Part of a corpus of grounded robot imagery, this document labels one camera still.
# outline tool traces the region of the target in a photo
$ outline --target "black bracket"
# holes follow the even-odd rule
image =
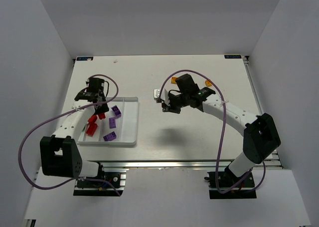
[[[116,189],[120,187],[120,172],[104,172],[100,171],[95,179],[102,179],[110,182]],[[74,196],[118,196],[114,190],[110,190],[104,182],[93,182],[88,180],[77,180],[76,189],[73,191]]]
[[[262,163],[281,144],[274,119],[267,113],[257,116],[244,130],[243,152],[255,164]]]
[[[174,95],[170,90],[168,92],[169,106],[164,102],[162,103],[163,112],[172,112],[179,114],[180,109],[185,106],[197,108],[203,112],[203,101],[207,100],[207,97],[216,94],[216,92],[208,87],[199,89],[198,85],[195,84],[193,78],[189,74],[184,74],[178,77],[176,84],[179,88],[179,95]]]
[[[62,150],[62,155],[55,152]],[[82,158],[74,139],[42,137],[40,141],[42,171],[46,176],[78,178]]]
[[[88,81],[86,82],[87,87],[81,90],[76,95],[74,100],[75,101],[87,100],[92,103],[106,101],[106,98],[104,95],[104,83],[105,81],[101,78],[95,78],[95,77],[89,78]],[[95,108],[94,115],[98,115],[98,114],[109,111],[109,107],[106,103],[102,105],[96,105],[94,106],[94,108]]]
[[[224,200],[224,199],[256,199],[256,191],[248,192],[247,188],[254,188],[255,182],[252,173],[238,186],[236,190],[230,191],[225,194],[218,192],[215,182],[215,172],[208,172],[209,177],[204,179],[209,183],[209,198],[211,200]],[[225,172],[218,172],[218,183],[220,188],[231,187],[234,182],[231,178],[227,177]]]

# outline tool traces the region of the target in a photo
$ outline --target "red block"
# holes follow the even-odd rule
[[[96,124],[96,123],[91,123],[91,124],[89,125],[89,128],[88,128],[87,131],[86,131],[86,134],[87,134],[88,136],[93,136],[94,133],[95,133],[95,131],[96,131],[96,128],[98,128],[98,124]]]
[[[98,116],[99,116],[100,120],[105,119],[105,114],[104,113],[98,114]]]
[[[89,124],[95,123],[98,117],[96,115],[91,116],[91,118],[88,120]]]

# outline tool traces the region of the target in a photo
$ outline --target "cable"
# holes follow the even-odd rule
[[[240,188],[238,189],[238,190],[235,190],[235,192],[239,192],[239,191],[241,191],[241,189],[244,187],[244,182],[242,182],[241,183],[241,186],[240,186]]]
[[[106,76],[106,75],[103,75],[103,74],[95,74],[95,75],[93,75],[93,76],[90,76],[90,78],[91,78],[91,77],[95,77],[95,76],[103,76],[103,77],[108,78],[109,80],[111,80],[111,81],[115,84],[116,93],[115,93],[115,95],[114,95],[111,99],[109,99],[109,100],[107,100],[107,101],[103,101],[103,102],[99,102],[99,103],[91,103],[91,104],[88,104],[88,105],[85,105],[85,106],[81,106],[81,107],[77,108],[78,110],[82,110],[82,109],[85,109],[85,108],[87,108],[87,107],[94,106],[94,105],[106,104],[106,103],[108,103],[108,102],[114,100],[115,97],[117,97],[117,95],[118,95],[118,93],[119,93],[119,87],[118,87],[117,83],[116,83],[112,78],[110,78],[110,77],[108,77],[108,76]],[[25,172],[25,169],[24,169],[23,164],[22,164],[22,158],[21,158],[22,149],[23,149],[23,145],[25,144],[25,141],[27,140],[27,138],[28,138],[36,129],[38,129],[39,127],[41,127],[41,126],[43,126],[43,125],[45,125],[45,124],[47,124],[47,123],[49,123],[49,122],[51,122],[51,121],[54,121],[54,120],[56,120],[56,119],[58,119],[58,118],[60,118],[60,117],[62,117],[62,116],[66,116],[66,115],[72,114],[72,113],[74,113],[74,112],[76,112],[76,109],[73,109],[73,110],[71,110],[71,111],[67,111],[67,112],[62,113],[62,114],[60,114],[60,115],[58,115],[58,116],[55,116],[55,117],[52,117],[52,118],[50,118],[50,119],[48,119],[48,120],[46,120],[46,121],[43,121],[42,123],[40,123],[40,124],[38,124],[37,126],[33,127],[33,128],[25,135],[25,137],[23,138],[23,140],[22,140],[22,142],[21,142],[21,144],[20,144],[20,146],[19,146],[19,151],[18,151],[19,167],[20,167],[20,170],[21,170],[21,172],[22,172],[24,178],[25,178],[25,179],[29,182],[29,184],[31,184],[33,187],[35,187],[35,188],[37,188],[37,189],[40,189],[40,190],[52,190],[52,189],[54,189],[54,188],[60,187],[60,186],[62,186],[62,185],[64,185],[64,184],[70,182],[71,180],[74,180],[74,178],[71,178],[71,179],[68,179],[68,180],[66,180],[66,181],[64,181],[64,182],[62,182],[62,183],[60,183],[60,184],[58,184],[58,185],[56,185],[56,186],[51,186],[51,187],[42,187],[42,186],[39,186],[39,185],[37,185],[36,183],[34,183],[34,182],[29,178],[29,176],[27,175],[27,173]]]
[[[101,188],[103,189],[103,188],[105,188],[107,185],[108,185],[107,183],[103,183],[102,186],[101,186]]]
[[[252,188],[251,190],[247,190],[246,193],[252,192],[252,191],[256,190],[258,187],[261,186],[261,184],[262,184],[262,182],[264,181],[265,176],[266,176],[266,164],[265,164],[264,161],[263,161],[263,166],[264,166],[264,173],[263,173],[263,176],[262,176],[262,178],[261,178],[261,181],[259,182],[258,185],[256,185],[256,186],[255,186],[254,188]]]
[[[108,84],[108,89],[106,91],[106,95],[105,98],[109,95],[109,87],[110,87],[110,83],[108,81],[105,81]]]
[[[85,178],[87,181],[97,181],[97,182],[104,182],[105,184],[108,184],[118,196],[121,196],[117,189],[108,181],[106,180],[97,180],[97,179],[91,179],[91,178]]]
[[[241,182],[243,182],[249,175],[249,173],[252,171],[252,169],[250,169],[249,171],[247,171],[239,181],[237,181],[235,184],[233,184],[231,187],[229,187],[228,189],[222,191],[219,187],[219,183],[218,183],[218,168],[219,168],[219,162],[220,162],[220,156],[221,156],[221,149],[223,146],[223,140],[224,140],[224,135],[225,135],[225,129],[226,129],[226,105],[225,105],[225,99],[223,94],[221,93],[221,90],[218,88],[218,86],[212,82],[208,77],[204,76],[203,74],[197,72],[197,71],[193,71],[193,70],[179,70],[174,72],[172,75],[170,75],[168,78],[166,78],[166,80],[164,81],[163,85],[160,88],[160,92],[159,92],[159,98],[161,97],[161,93],[163,92],[164,86],[167,83],[167,81],[174,75],[180,73],[180,72],[191,72],[191,73],[195,73],[201,77],[203,77],[204,79],[206,79],[207,81],[209,81],[217,90],[218,94],[220,95],[220,99],[222,100],[222,106],[223,106],[223,126],[221,129],[221,135],[220,135],[220,141],[219,141],[219,147],[218,147],[218,153],[217,153],[217,158],[216,158],[216,171],[215,171],[215,181],[216,181],[216,188],[218,190],[219,193],[221,194],[225,194],[229,191],[231,191],[234,187],[236,187],[237,185],[239,185]]]
[[[168,93],[170,94],[171,91],[176,91],[177,93],[181,93],[181,92],[178,91],[178,90],[170,90],[170,91],[168,91]]]

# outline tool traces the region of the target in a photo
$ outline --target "small white object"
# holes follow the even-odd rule
[[[229,170],[236,176],[241,177],[245,174],[250,168],[254,167],[256,164],[251,162],[244,154],[240,155],[229,165]]]
[[[160,97],[160,89],[154,89],[154,100],[157,101]]]
[[[82,160],[82,169],[79,177],[96,177],[98,175],[99,164]]]
[[[164,103],[169,106],[168,91],[166,89],[164,89]]]

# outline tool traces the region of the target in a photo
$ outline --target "orange object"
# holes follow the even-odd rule
[[[91,124],[89,125],[89,128],[86,130],[86,134],[87,134],[88,136],[93,136],[97,128],[98,128],[98,124],[96,124],[96,123],[91,123]]]
[[[206,85],[207,87],[212,86],[212,84],[211,84],[210,81],[208,81],[208,80],[205,81],[205,85]]]
[[[170,82],[171,82],[171,84],[177,84],[177,83],[176,83],[176,81],[175,81],[175,80],[176,80],[176,78],[177,78],[177,77],[174,77],[174,76],[171,78],[171,81],[170,81]]]
[[[90,117],[88,122],[89,122],[89,124],[95,123],[97,119],[98,119],[97,115],[93,115],[93,116]]]

